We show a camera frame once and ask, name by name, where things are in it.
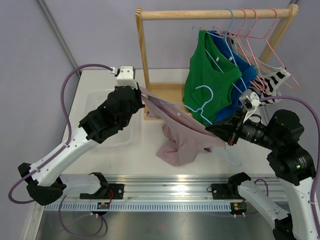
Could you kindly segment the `pink tank top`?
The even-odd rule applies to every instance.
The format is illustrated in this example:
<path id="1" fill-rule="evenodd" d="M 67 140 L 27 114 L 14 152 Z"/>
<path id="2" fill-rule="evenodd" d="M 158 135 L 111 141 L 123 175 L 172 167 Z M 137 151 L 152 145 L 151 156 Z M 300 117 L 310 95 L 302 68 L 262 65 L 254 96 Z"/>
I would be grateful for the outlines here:
<path id="1" fill-rule="evenodd" d="M 196 160 L 200 153 L 211 153 L 212 148 L 224 148 L 225 142 L 205 130 L 205 126 L 190 115 L 141 87 L 142 100 L 149 118 L 164 121 L 162 132 L 168 138 L 156 156 L 171 166 L 179 167 Z"/>

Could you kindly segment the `green tank top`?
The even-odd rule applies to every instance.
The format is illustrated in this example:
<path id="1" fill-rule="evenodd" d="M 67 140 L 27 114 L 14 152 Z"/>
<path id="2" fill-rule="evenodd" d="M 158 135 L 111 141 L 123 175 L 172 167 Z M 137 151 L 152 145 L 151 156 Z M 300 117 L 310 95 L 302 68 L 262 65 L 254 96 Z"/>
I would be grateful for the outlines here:
<path id="1" fill-rule="evenodd" d="M 242 73 L 238 66 L 223 56 L 212 37 L 206 30 L 201 29 L 198 32 L 197 46 L 189 61 L 189 73 L 185 81 L 182 101 L 193 110 L 197 110 L 210 99 L 211 93 L 205 87 L 195 88 L 201 85 L 210 87 L 214 97 L 204 107 L 203 115 L 214 123 L 216 114 L 232 103 L 231 93 L 235 87 L 233 84 L 236 84 Z M 201 118 L 200 112 L 191 114 L 204 126 L 210 125 Z"/>

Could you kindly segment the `grey tank top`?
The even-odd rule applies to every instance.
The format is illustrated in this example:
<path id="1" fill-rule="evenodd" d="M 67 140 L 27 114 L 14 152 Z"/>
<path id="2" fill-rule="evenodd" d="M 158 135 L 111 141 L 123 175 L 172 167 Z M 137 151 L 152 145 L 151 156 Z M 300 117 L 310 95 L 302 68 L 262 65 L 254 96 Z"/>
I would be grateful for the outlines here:
<path id="1" fill-rule="evenodd" d="M 236 37 L 234 34 L 229 32 L 227 35 L 228 35 L 227 43 L 229 44 L 230 48 L 232 48 L 232 50 L 238 56 L 240 56 L 243 60 L 253 65 L 257 65 L 260 72 L 264 74 L 269 74 L 269 73 L 279 72 L 283 69 L 283 67 L 270 66 L 257 58 L 255 58 L 254 60 L 253 55 L 248 50 L 245 49 L 245 47 L 242 45 L 240 41 L 236 40 Z"/>

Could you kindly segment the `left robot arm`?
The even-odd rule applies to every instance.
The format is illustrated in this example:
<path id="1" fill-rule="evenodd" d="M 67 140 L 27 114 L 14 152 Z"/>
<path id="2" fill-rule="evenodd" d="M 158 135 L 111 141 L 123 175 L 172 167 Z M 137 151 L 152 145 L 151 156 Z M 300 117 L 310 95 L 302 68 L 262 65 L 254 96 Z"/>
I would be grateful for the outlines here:
<path id="1" fill-rule="evenodd" d="M 63 172 L 86 152 L 127 127 L 132 116 L 142 108 L 138 86 L 116 86 L 101 105 L 79 122 L 65 143 L 33 164 L 22 163 L 18 171 L 32 200 L 46 206 L 63 195 L 88 200 L 107 198 L 109 183 L 102 173 L 92 172 L 85 178 L 72 180 Z"/>

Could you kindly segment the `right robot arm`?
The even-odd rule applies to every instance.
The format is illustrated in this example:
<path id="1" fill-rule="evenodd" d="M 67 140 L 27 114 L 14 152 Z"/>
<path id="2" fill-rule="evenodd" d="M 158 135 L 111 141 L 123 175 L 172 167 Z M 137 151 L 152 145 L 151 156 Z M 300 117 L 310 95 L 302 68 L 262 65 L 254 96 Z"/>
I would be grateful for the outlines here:
<path id="1" fill-rule="evenodd" d="M 267 125 L 245 119 L 238 109 L 235 114 L 205 128 L 228 145 L 239 139 L 270 150 L 266 159 L 286 194 L 290 211 L 282 209 L 260 191 L 244 172 L 228 178 L 221 189 L 212 184 L 212 194 L 227 194 L 249 202 L 268 222 L 276 240 L 318 240 L 311 200 L 316 169 L 311 155 L 298 143 L 304 132 L 300 118 L 290 110 L 277 110 Z"/>

